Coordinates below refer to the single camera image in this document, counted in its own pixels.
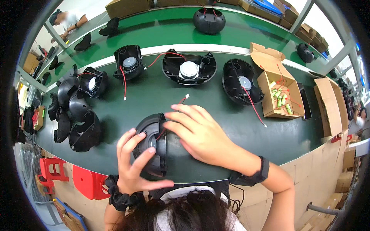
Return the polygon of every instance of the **black cable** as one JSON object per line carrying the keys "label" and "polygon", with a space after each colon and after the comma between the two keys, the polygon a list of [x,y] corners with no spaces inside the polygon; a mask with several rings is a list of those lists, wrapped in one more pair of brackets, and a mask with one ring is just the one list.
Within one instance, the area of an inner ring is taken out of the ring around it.
{"label": "black cable", "polygon": [[239,210],[241,209],[241,207],[242,207],[242,204],[243,204],[243,202],[244,202],[244,195],[245,195],[245,191],[244,191],[244,189],[242,189],[242,188],[239,188],[239,187],[237,187],[237,186],[235,186],[235,185],[233,185],[233,184],[230,184],[231,186],[234,186],[235,188],[238,188],[238,189],[240,189],[240,190],[242,190],[243,191],[243,198],[242,198],[242,202],[240,202],[240,200],[232,200],[232,199],[230,199],[231,201],[233,201],[234,203],[233,203],[233,205],[232,205],[232,207],[231,207],[231,211],[232,210],[234,210],[234,205],[236,205],[236,210],[233,212],[235,215],[239,212]]}

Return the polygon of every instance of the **woman's right hand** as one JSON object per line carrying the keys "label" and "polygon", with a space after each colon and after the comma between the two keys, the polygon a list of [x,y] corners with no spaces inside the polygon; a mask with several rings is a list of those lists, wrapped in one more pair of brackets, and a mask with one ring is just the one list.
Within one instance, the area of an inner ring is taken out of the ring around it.
{"label": "woman's right hand", "polygon": [[235,154],[241,149],[223,132],[212,116],[197,105],[172,105],[180,112],[168,112],[166,118],[172,119],[163,127],[180,137],[180,143],[195,159],[204,163],[228,168],[237,158]]}

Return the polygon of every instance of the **dark green work surface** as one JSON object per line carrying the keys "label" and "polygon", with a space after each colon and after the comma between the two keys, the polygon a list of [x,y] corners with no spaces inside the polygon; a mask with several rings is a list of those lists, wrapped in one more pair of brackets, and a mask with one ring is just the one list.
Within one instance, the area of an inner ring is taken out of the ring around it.
{"label": "dark green work surface", "polygon": [[141,48],[189,43],[249,48],[250,42],[254,42],[281,51],[288,60],[313,71],[318,71],[327,63],[327,60],[316,52],[315,56],[318,57],[316,60],[309,64],[304,63],[296,52],[296,46],[303,42],[301,39],[269,22],[241,13],[221,10],[226,18],[225,28],[217,35],[201,34],[195,30],[192,22],[195,11],[194,7],[182,7],[154,10],[132,16],[120,21],[118,28],[120,34],[113,37],[101,36],[98,33],[99,28],[96,29],[91,32],[91,43],[95,45],[88,50],[74,51],[73,48],[80,42],[78,41],[59,55],[59,61],[63,61],[64,65],[49,71],[51,80],[48,86],[59,80],[73,64],[77,64],[78,68],[84,67],[112,56],[115,50],[130,44],[139,45]]}
{"label": "dark green work surface", "polygon": [[[190,98],[185,101],[185,104],[204,107],[233,142],[256,155],[265,156],[275,164],[289,162],[322,144],[320,141],[323,137],[322,121],[311,77],[300,70],[287,67],[296,80],[305,85],[313,113],[312,119],[304,121],[302,118],[294,120],[264,118],[262,105],[259,104],[256,105],[256,110],[267,124],[268,127],[265,128],[251,106],[236,105],[226,96],[222,87],[224,63],[231,58],[240,58],[253,63],[251,58],[220,53],[214,56],[218,64],[216,75],[209,82],[196,87],[180,85],[166,78],[161,69],[161,61],[157,61],[137,79],[127,81],[126,101],[123,100],[122,81],[112,77],[116,69],[115,64],[101,67],[101,71],[108,73],[110,87],[103,99],[87,100],[105,127],[101,144],[88,152],[77,153],[70,149],[68,139],[60,144],[54,143],[51,138],[53,122],[48,115],[45,117],[44,127],[37,134],[37,143],[72,164],[105,175],[117,174],[116,143],[121,135],[130,128],[136,127],[150,114],[171,111],[171,104],[178,103],[186,94],[189,94]],[[144,64],[148,66],[155,57],[144,57]],[[258,76],[262,70],[255,68]],[[43,105],[47,108],[50,103],[49,94],[45,94]],[[178,137],[172,133],[167,136],[167,153],[166,178],[176,183],[229,178],[229,170],[206,165],[193,159],[178,143]]]}

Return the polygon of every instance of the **woman's left hand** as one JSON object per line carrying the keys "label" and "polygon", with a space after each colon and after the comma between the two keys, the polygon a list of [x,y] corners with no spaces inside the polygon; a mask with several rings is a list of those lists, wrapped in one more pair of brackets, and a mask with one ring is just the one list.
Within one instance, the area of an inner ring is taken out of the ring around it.
{"label": "woman's left hand", "polygon": [[118,159],[118,182],[117,186],[122,194],[133,194],[134,192],[154,190],[160,188],[173,187],[172,180],[148,181],[140,177],[140,173],[147,162],[155,154],[155,148],[150,147],[145,150],[130,165],[131,152],[136,145],[145,138],[145,133],[135,135],[136,130],[132,128],[126,132],[117,143]]}

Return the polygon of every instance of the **cardboard box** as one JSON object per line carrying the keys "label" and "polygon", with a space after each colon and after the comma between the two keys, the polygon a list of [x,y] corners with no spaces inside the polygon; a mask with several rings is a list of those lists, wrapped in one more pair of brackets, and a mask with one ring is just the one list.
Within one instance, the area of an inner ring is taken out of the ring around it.
{"label": "cardboard box", "polygon": [[346,103],[336,82],[328,77],[315,79],[313,87],[319,103],[324,136],[335,136],[348,129]]}
{"label": "cardboard box", "polygon": [[296,32],[296,36],[306,43],[311,43],[315,35],[313,33],[310,33],[310,29],[312,29],[312,27],[304,23]]}
{"label": "cardboard box", "polygon": [[37,57],[34,54],[28,53],[23,65],[23,70],[25,70],[27,73],[32,74],[34,72],[32,69],[35,69],[38,64],[39,61],[37,60]]}
{"label": "cardboard box", "polygon": [[243,0],[240,0],[239,1],[239,5],[246,11],[246,12],[249,12],[251,14],[254,14],[254,15],[257,15],[257,16],[261,16],[262,18],[265,18],[265,19],[268,19],[272,22],[275,22],[275,23],[279,23],[281,17],[277,16],[277,15],[274,15],[274,14],[271,14],[269,12],[266,12],[260,8],[257,8],[253,5],[251,5],[250,3],[246,2],[246,1],[243,1]]}
{"label": "cardboard box", "polygon": [[337,186],[335,188],[335,192],[336,193],[348,192],[349,188],[351,187],[352,177],[353,177],[352,171],[341,173],[337,180]]}
{"label": "cardboard box", "polygon": [[294,24],[299,16],[299,13],[294,6],[292,6],[292,4],[284,0],[274,0],[273,5],[283,13],[283,19],[285,21],[289,22],[290,24]]}
{"label": "cardboard box", "polygon": [[239,0],[220,0],[220,2],[237,6],[239,3]]}
{"label": "cardboard box", "polygon": [[45,106],[40,105],[36,110],[38,112],[37,122],[34,125],[33,129],[38,131],[43,126],[44,116],[45,116]]}
{"label": "cardboard box", "polygon": [[285,27],[285,28],[287,28],[289,30],[293,26],[292,24],[290,24],[288,21],[286,21],[283,18],[280,20],[279,25],[282,25],[283,27]]}
{"label": "cardboard box", "polygon": [[[257,78],[258,85],[265,94],[262,101],[263,115],[265,117],[269,116],[288,119],[304,116],[305,110],[303,108],[298,84],[281,63],[281,61],[285,59],[285,55],[271,48],[266,49],[264,46],[256,43],[250,43],[249,49],[250,56],[253,61],[257,66],[262,66],[264,69],[261,75]],[[279,81],[281,78],[283,78],[283,87],[280,87],[279,84],[277,84],[277,86],[287,94],[288,100],[286,100],[286,102],[289,103],[290,108],[293,111],[293,115],[288,114],[286,109],[283,107],[281,109],[276,109],[276,100],[272,97],[270,83],[273,81]]]}
{"label": "cardboard box", "polygon": [[344,151],[343,156],[343,171],[347,168],[351,168],[354,166],[354,155],[356,152],[356,147],[349,147]]}
{"label": "cardboard box", "polygon": [[105,6],[109,18],[124,18],[150,9],[149,0],[113,0]]}
{"label": "cardboard box", "polygon": [[182,5],[207,5],[207,0],[158,0],[158,7]]}

